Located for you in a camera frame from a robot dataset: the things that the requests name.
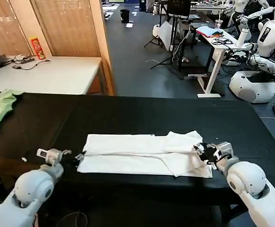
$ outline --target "gray carpet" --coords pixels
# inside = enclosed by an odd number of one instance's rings
[[[155,62],[148,60],[162,61],[169,57],[169,54],[164,48],[153,44],[143,48],[152,38],[152,28],[155,24],[158,24],[159,17],[153,16],[151,13],[137,11],[137,8],[135,8],[137,5],[120,4],[114,14],[106,21],[117,94],[119,96],[197,98],[197,93],[202,90],[195,80],[179,80],[175,74],[176,71],[166,66],[159,66],[150,70]],[[120,9],[130,10],[130,20],[133,21],[132,28],[126,28],[126,24],[120,22]],[[200,61],[205,64],[209,51],[209,45],[198,43],[192,54],[199,54]],[[221,79],[225,83],[226,91],[223,99],[233,100],[237,98],[226,85],[229,83],[230,78],[231,76]],[[257,104],[253,107],[259,117],[275,117],[272,111],[274,102],[275,97],[269,104]],[[275,120],[263,119],[263,123],[275,138]],[[231,225],[234,227],[254,226],[248,214],[243,214],[234,219]]]

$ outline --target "folded white shirt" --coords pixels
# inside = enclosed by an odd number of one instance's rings
[[[200,142],[196,131],[167,136],[89,134],[77,171],[212,178],[211,166],[192,151]]]

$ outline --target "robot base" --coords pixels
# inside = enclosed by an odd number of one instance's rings
[[[229,88],[238,97],[250,103],[268,103],[275,95],[275,83],[252,83],[247,78],[257,71],[239,71],[231,78]]]

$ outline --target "black tablecloth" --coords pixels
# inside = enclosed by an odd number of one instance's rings
[[[275,140],[250,104],[220,99],[23,94],[0,124],[0,156],[20,158],[36,148],[82,151],[87,135],[155,134],[197,130],[204,141],[232,143],[241,160],[261,166],[275,186]],[[226,201],[236,198],[225,177],[81,174],[66,168],[63,181],[83,190],[131,189]]]

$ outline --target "red can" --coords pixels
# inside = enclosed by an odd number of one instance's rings
[[[38,59],[40,59],[40,60],[45,59],[46,57],[45,57],[45,54],[43,52],[43,49],[40,45],[38,38],[37,37],[31,38],[30,41],[34,47],[34,51],[35,51],[35,54],[37,55]]]

